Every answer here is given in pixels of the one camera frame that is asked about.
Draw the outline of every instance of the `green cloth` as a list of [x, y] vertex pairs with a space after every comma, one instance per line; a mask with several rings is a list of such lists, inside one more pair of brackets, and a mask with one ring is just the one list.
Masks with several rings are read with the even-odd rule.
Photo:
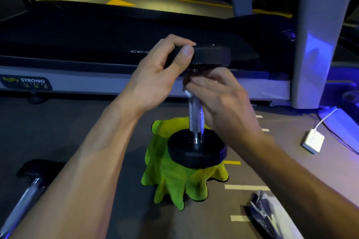
[[165, 194], [169, 194], [174, 205], [181, 211], [184, 209], [185, 192], [195, 201], [205, 200], [208, 196], [206, 181], [209, 178], [222, 182], [228, 180], [223, 162], [206, 169], [191, 169], [171, 159], [167, 150], [168, 139], [173, 133], [188, 126], [188, 117], [157, 120], [152, 124], [153, 137], [145, 156], [147, 168], [141, 180], [144, 186], [158, 185], [154, 197], [156, 204], [161, 202]]

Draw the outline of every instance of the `white power adapter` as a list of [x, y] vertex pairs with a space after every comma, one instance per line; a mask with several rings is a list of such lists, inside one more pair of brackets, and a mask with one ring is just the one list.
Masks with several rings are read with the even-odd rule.
[[308, 131], [302, 146], [313, 154], [317, 154], [322, 148], [324, 135], [317, 132], [315, 129]]

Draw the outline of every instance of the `treadmill foot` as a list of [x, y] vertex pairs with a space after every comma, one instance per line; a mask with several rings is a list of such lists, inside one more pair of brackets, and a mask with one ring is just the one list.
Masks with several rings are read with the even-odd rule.
[[38, 96], [36, 93], [31, 93], [31, 95], [32, 96], [30, 96], [27, 99], [30, 104], [36, 105], [36, 104], [41, 104], [41, 103], [44, 103], [45, 101], [47, 101], [47, 98]]

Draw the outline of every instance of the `dumbbell handle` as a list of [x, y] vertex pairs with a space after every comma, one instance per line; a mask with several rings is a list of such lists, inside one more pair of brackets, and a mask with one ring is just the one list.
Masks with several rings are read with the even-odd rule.
[[193, 133], [192, 142], [200, 144], [203, 141], [204, 131], [204, 114], [202, 105], [198, 97], [191, 96], [188, 98], [188, 106], [190, 109], [190, 130]]

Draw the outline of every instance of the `orange arrow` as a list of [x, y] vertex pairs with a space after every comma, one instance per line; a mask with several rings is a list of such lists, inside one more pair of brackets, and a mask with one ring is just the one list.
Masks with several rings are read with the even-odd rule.
[[115, 5], [115, 6], [136, 6], [135, 4], [131, 4], [122, 0], [110, 0], [107, 2], [107, 5]]

